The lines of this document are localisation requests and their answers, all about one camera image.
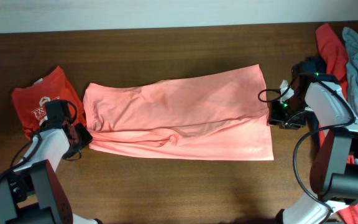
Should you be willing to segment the salmon pink t-shirt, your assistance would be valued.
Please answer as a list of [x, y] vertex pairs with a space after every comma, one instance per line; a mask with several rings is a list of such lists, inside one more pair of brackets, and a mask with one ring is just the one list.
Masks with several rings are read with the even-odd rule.
[[83, 98], [90, 148], [153, 159], [271, 161], [264, 88], [258, 65], [129, 88], [92, 83]]

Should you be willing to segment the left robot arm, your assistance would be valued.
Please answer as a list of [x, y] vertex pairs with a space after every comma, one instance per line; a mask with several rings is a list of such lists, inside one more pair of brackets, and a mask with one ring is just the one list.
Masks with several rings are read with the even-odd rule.
[[45, 104], [47, 120], [0, 174], [0, 223], [101, 224], [73, 213], [56, 175], [60, 161], [81, 159], [93, 138], [76, 123], [77, 107], [67, 100]]

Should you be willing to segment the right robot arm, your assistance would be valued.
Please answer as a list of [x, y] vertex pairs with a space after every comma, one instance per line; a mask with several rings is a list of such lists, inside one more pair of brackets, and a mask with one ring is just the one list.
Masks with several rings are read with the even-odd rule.
[[[303, 116], [314, 113], [320, 128], [302, 136], [293, 150], [293, 171], [304, 191], [291, 207], [280, 210], [275, 223], [326, 223], [339, 210], [358, 204], [358, 117], [342, 94], [340, 82], [325, 73], [299, 73], [276, 89], [269, 124], [284, 129], [302, 127]], [[310, 186], [298, 174], [302, 142], [318, 133], [325, 139], [310, 170]]]

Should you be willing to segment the navy blue garment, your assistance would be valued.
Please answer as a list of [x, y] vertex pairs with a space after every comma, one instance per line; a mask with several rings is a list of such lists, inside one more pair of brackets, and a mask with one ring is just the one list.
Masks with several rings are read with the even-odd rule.
[[[326, 63], [321, 57], [307, 57], [305, 60], [294, 65], [291, 69], [292, 78], [302, 72], [326, 73]], [[315, 114], [306, 114], [306, 121], [311, 131], [319, 128], [319, 123]]]

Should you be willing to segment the folded red printed t-shirt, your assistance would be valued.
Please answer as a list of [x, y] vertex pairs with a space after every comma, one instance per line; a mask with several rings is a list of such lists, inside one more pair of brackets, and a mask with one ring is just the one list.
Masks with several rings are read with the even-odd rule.
[[60, 67], [27, 88], [15, 88], [11, 97], [27, 138], [47, 120], [45, 104], [53, 100], [72, 102], [76, 108], [69, 109], [77, 114], [75, 123], [86, 125], [82, 101]]

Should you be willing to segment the red orange garment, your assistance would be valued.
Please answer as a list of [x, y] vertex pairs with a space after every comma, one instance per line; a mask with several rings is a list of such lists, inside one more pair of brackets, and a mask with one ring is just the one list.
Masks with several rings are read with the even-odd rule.
[[[339, 80], [342, 94], [347, 99], [346, 49], [328, 23], [318, 27], [315, 35], [319, 54], [326, 62], [326, 73], [334, 75]], [[358, 204], [344, 208], [338, 213], [345, 223], [358, 224]]]

